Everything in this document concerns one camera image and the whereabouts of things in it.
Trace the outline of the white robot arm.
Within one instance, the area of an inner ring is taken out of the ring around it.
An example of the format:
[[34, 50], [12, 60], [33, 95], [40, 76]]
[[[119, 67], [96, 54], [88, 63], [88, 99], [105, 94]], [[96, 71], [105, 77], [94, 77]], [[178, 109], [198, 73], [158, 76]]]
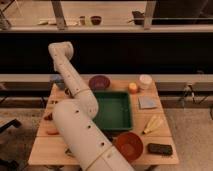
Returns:
[[54, 70], [59, 72], [72, 98], [58, 102], [52, 112], [53, 122], [65, 144], [83, 171], [134, 171], [102, 131], [93, 122], [98, 102], [70, 63], [74, 48], [70, 42], [48, 45]]

